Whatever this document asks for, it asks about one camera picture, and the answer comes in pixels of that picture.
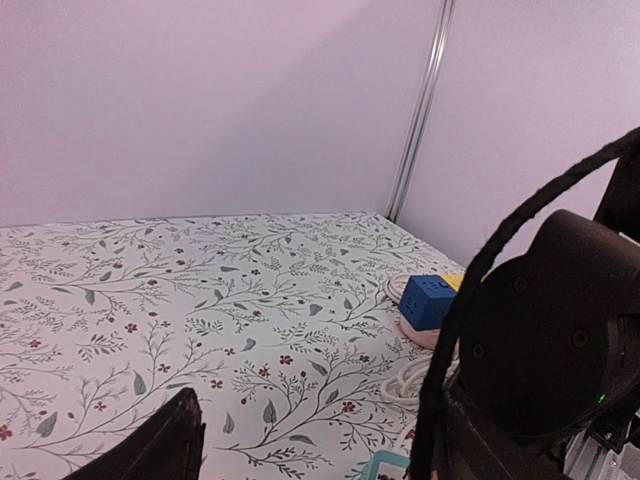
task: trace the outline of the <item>wall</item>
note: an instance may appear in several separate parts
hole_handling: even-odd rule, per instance
[[[544,182],[640,124],[633,0],[457,2],[401,226],[463,264]],[[524,252],[558,208],[592,216],[605,167],[525,226]]]
[[[382,211],[437,7],[4,0],[0,224]]]

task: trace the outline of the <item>pink object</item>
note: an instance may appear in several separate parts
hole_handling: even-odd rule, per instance
[[[409,337],[414,343],[417,343],[428,350],[435,350],[440,330],[424,330],[422,332],[418,332],[404,317],[400,318],[400,330],[402,330],[402,333]]]

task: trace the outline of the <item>leaf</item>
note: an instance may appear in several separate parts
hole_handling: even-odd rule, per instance
[[[245,343],[244,348],[241,351],[248,352],[255,346],[256,346],[256,341],[253,338],[247,338],[247,343]]]
[[[278,415],[276,415],[276,407],[273,406],[273,402],[269,399],[269,403],[264,407],[264,412],[262,412],[262,419],[265,423],[274,424],[278,421]]]
[[[96,301],[96,292],[94,292],[93,290],[87,290],[84,294],[84,299],[89,305],[93,305]]]
[[[309,360],[309,363],[310,363],[310,364],[311,364],[311,366],[314,368],[314,370],[315,370],[316,372],[318,372],[320,375],[322,375],[323,377],[326,377],[326,376],[327,376],[327,374],[329,373],[329,372],[327,372],[327,369],[326,369],[326,368],[324,368],[322,365],[320,365],[320,364],[318,364],[318,363],[316,363],[316,362],[313,362],[313,361],[311,361],[311,360]]]
[[[189,385],[189,382],[182,382],[182,383],[172,383],[171,385],[167,385],[165,388],[167,390],[172,390],[174,388],[180,388],[180,387],[184,387],[186,385]]]
[[[226,433],[227,435],[233,433],[233,430],[236,428],[236,424],[231,418],[231,415],[227,412],[227,421],[224,422],[224,427],[222,427],[222,433]]]
[[[58,420],[58,412],[53,412],[51,416],[45,418],[40,425],[36,428],[36,433],[39,434],[42,438],[47,438],[49,435],[53,433],[53,429],[56,426],[56,421]]]
[[[316,303],[312,303],[311,305],[309,305],[309,316],[313,317],[314,315],[317,315],[318,312],[320,312],[320,310],[322,310],[322,306],[318,305]]]
[[[20,287],[22,287],[22,283],[20,283],[20,282],[13,282],[13,283],[9,286],[9,288],[7,288],[7,289],[5,290],[5,292],[10,292],[11,290],[15,290],[16,288],[20,288]]]
[[[329,394],[329,397],[327,397],[327,401],[324,402],[325,405],[329,405],[331,402],[333,402],[336,398],[338,398],[338,395],[340,394],[340,392],[338,391],[338,389],[336,388],[333,392],[331,392]]]
[[[142,375],[138,372],[135,372],[136,378],[133,380],[133,392],[136,395],[144,395],[147,392],[147,386],[144,384],[144,379]]]
[[[289,437],[289,440],[291,440],[292,442],[302,442],[306,443],[307,445],[315,446],[315,443],[313,443],[313,441],[306,435],[291,435]]]

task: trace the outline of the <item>floral tablecloth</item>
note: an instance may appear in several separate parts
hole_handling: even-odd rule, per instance
[[[0,229],[0,478],[62,478],[183,386],[203,479],[355,479],[425,354],[380,289],[458,265],[373,213]]]

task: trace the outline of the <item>silver metal frame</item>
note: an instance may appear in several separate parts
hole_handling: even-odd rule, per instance
[[[407,196],[411,173],[413,172],[418,150],[420,149],[420,143],[422,142],[422,136],[433,102],[438,75],[440,74],[444,47],[447,43],[449,31],[451,30],[451,19],[453,17],[455,3],[455,0],[442,0],[440,3],[440,13],[431,43],[429,62],[422,78],[418,102],[413,112],[413,119],[411,120],[409,134],[407,135],[402,160],[398,169],[398,176],[393,187],[389,206],[387,207],[386,217],[392,222],[397,221]]]

